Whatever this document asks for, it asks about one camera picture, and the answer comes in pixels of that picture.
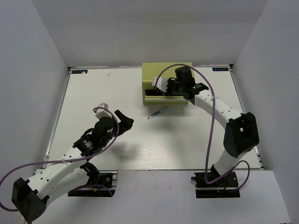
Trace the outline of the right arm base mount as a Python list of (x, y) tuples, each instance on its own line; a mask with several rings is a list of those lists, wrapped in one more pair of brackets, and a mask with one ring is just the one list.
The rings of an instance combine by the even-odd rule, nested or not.
[(212, 184), (205, 182), (204, 172), (198, 172), (194, 173), (191, 181), (195, 184), (196, 198), (240, 198), (240, 191), (234, 191), (239, 187), (235, 172)]

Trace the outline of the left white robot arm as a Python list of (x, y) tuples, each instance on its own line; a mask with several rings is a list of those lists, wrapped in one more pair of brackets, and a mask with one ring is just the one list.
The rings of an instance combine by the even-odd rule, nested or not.
[(110, 114), (103, 107), (94, 109), (98, 122), (86, 130), (58, 162), (40, 173), (13, 184), (12, 203), (27, 223), (38, 219), (54, 200), (78, 188), (92, 188), (103, 184), (99, 170), (90, 162), (102, 153), (112, 140), (130, 130), (133, 119), (119, 110)]

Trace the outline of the silver light blue pen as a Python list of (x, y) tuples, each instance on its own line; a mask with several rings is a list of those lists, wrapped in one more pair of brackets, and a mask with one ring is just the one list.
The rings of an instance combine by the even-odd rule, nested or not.
[(169, 109), (169, 108), (168, 108), (167, 106), (166, 106), (166, 107), (163, 107), (163, 108), (161, 108), (160, 110), (154, 112), (152, 115), (148, 116), (148, 119), (152, 119), (152, 118), (158, 116), (159, 114), (164, 113), (164, 112), (167, 111), (168, 109)]

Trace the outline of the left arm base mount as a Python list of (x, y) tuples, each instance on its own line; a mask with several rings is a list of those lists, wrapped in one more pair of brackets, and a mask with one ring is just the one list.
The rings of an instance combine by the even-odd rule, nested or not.
[(117, 171), (99, 171), (87, 162), (76, 169), (76, 176), (81, 177), (69, 197), (113, 197), (117, 187)]

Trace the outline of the green metal drawer box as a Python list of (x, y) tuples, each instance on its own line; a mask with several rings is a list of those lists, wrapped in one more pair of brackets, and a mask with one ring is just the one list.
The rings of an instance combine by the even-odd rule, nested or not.
[(160, 90), (155, 90), (152, 80), (157, 77), (166, 67), (184, 63), (192, 66), (191, 62), (174, 62), (174, 63), (143, 63), (142, 64), (142, 100), (144, 105), (150, 104), (181, 104), (186, 105), (188, 101), (182, 96), (164, 95)]

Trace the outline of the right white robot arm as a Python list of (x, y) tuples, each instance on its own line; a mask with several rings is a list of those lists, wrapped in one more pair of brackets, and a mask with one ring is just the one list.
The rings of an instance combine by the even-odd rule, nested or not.
[(221, 101), (206, 77), (203, 77), (205, 84), (196, 83), (192, 72), (198, 70), (194, 67), (183, 63), (177, 63), (175, 67), (175, 78), (157, 77), (153, 86), (164, 93), (183, 96), (211, 115), (206, 160), (209, 160), (215, 122), (224, 128), (224, 151), (210, 169), (205, 169), (205, 182), (222, 186), (241, 158), (259, 144), (256, 118), (250, 112), (239, 112)]

